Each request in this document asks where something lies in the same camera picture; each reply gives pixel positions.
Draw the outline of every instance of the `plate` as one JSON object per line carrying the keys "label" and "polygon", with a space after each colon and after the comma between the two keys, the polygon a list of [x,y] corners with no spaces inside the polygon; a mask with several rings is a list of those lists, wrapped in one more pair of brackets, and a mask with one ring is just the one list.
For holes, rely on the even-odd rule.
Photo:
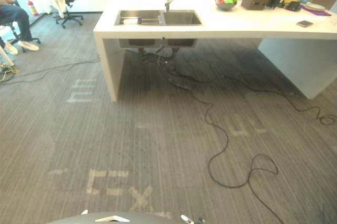
{"label": "plate", "polygon": [[319,11],[319,12],[324,12],[325,11],[325,7],[324,6],[319,5],[319,4],[309,3],[309,2],[307,2],[304,5],[304,7],[307,8],[307,9],[312,9],[314,11]]}

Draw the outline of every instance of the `double sink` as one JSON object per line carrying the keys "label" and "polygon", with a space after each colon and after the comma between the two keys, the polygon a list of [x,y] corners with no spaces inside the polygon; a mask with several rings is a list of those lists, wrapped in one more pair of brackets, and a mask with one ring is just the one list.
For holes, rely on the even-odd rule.
{"label": "double sink", "polygon": [[[116,26],[201,26],[202,22],[194,10],[139,10],[119,11]],[[196,39],[120,39],[121,47],[191,47]]]}

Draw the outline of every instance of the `smartphone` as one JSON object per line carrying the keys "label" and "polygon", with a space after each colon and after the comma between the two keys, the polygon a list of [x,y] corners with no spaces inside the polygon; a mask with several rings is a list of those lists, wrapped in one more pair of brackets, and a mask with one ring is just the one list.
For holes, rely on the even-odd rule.
{"label": "smartphone", "polygon": [[313,23],[303,20],[303,21],[298,22],[297,25],[299,25],[301,27],[308,27],[308,26],[313,25]]}

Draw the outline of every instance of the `table leg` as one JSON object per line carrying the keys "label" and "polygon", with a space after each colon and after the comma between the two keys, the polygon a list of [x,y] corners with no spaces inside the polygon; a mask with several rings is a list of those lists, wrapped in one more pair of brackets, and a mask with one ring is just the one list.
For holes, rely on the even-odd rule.
{"label": "table leg", "polygon": [[337,41],[265,38],[259,50],[308,99],[337,77]]}
{"label": "table leg", "polygon": [[117,101],[125,49],[120,48],[118,39],[95,36],[95,40],[111,101]]}

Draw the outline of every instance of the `office chair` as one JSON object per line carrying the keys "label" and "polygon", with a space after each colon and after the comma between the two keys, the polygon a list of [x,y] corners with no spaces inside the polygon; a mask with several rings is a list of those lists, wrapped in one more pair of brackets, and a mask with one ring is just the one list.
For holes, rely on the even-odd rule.
{"label": "office chair", "polygon": [[[12,33],[14,35],[14,39],[12,39],[10,41],[10,43],[13,45],[15,43],[17,43],[19,40],[20,40],[20,35],[16,33],[15,31],[15,28],[13,26],[13,21],[11,21],[8,17],[5,17],[5,18],[1,18],[0,19],[0,25],[2,26],[8,26],[11,30],[12,30]],[[39,40],[39,38],[33,38],[34,41],[36,41],[37,44],[41,44],[41,41]]]}
{"label": "office chair", "polygon": [[[69,6],[69,8],[71,8],[71,7],[73,7],[73,5],[71,5],[70,3],[74,2],[74,1],[75,1],[75,0],[65,0],[65,3],[66,3],[66,5]],[[83,20],[83,16],[82,16],[82,15],[70,15],[70,13],[69,13],[69,11],[68,11],[68,9],[67,9],[67,7],[66,7],[65,17],[64,17],[64,18],[59,17],[59,18],[56,20],[56,23],[58,24],[58,21],[59,21],[59,20],[63,20],[63,22],[62,22],[62,24],[61,24],[63,29],[65,29],[64,24],[65,24],[65,22],[67,22],[68,20],[74,20],[74,21],[78,22],[79,25],[82,25],[82,23],[81,23],[79,20],[77,20],[76,17],[80,17],[81,20]]]}

